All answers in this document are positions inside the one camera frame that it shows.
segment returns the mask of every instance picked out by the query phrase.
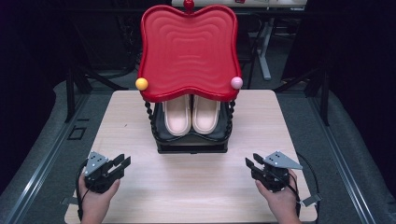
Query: dark background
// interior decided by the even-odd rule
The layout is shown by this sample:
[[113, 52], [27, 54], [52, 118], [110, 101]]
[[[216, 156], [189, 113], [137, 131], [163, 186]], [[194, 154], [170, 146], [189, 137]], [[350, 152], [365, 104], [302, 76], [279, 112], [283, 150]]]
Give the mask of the dark background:
[[[124, 5], [114, 2], [0, 3], [1, 191], [45, 125], [55, 101], [52, 89], [65, 80], [67, 72], [75, 64], [94, 69], [128, 69], [138, 48], [138, 42], [134, 42], [138, 41], [138, 16], [131, 16], [128, 21], [105, 15], [75, 16], [71, 22], [62, 13], [48, 13], [43, 6], [145, 8], [169, 1], [122, 1]], [[391, 0], [308, 1], [307, 12], [323, 14], [301, 21], [283, 77], [299, 77], [324, 63], [329, 65], [331, 91], [355, 122], [395, 196], [394, 8]], [[328, 16], [327, 12], [346, 16]]]

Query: wooden table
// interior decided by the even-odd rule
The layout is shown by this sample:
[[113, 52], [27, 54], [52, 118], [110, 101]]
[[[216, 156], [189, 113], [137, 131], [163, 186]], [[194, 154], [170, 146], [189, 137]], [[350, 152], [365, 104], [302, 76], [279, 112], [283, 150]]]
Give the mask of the wooden table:
[[[115, 158], [131, 156], [107, 223], [276, 222], [257, 191], [245, 157], [280, 150], [298, 161], [288, 128], [272, 91], [240, 91], [227, 153], [159, 154], [139, 91], [114, 92], [92, 150]], [[309, 196], [302, 171], [300, 197]], [[77, 223], [78, 207], [69, 205], [64, 220]], [[317, 218], [313, 206], [300, 219]]]

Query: pair of shoes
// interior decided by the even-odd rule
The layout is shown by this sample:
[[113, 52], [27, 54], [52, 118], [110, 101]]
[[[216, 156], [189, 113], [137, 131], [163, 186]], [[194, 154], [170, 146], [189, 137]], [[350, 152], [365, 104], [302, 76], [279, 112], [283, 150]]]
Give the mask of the pair of shoes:
[[191, 125], [198, 133], [212, 133], [218, 123], [219, 105], [218, 101], [195, 95], [191, 113], [189, 95], [163, 102], [166, 129], [174, 136], [185, 135], [190, 131]]

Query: yellow ball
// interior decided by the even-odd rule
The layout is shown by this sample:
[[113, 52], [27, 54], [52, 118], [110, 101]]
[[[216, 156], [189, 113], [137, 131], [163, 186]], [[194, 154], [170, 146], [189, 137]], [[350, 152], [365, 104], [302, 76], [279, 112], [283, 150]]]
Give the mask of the yellow ball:
[[138, 90], [145, 91], [148, 88], [149, 83], [145, 78], [140, 77], [137, 79], [135, 85]]

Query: hand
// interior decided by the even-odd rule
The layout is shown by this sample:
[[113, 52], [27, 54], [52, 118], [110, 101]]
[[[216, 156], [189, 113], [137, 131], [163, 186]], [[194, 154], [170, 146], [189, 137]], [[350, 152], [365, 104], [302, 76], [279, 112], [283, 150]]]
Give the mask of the hand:
[[[296, 174], [292, 170], [289, 170], [289, 173], [297, 181]], [[294, 179], [290, 177], [290, 185], [296, 189]], [[301, 223], [296, 213], [296, 196], [291, 189], [285, 187], [283, 190], [273, 193], [259, 180], [256, 180], [256, 186], [260, 194], [267, 200], [268, 206], [279, 224]]]
[[114, 181], [113, 185], [103, 194], [95, 193], [85, 187], [84, 175], [81, 175], [78, 179], [79, 194], [81, 198], [84, 197], [82, 201], [82, 220], [81, 223], [102, 223], [105, 219], [108, 207], [110, 206], [110, 201], [116, 194], [120, 186], [120, 180]]

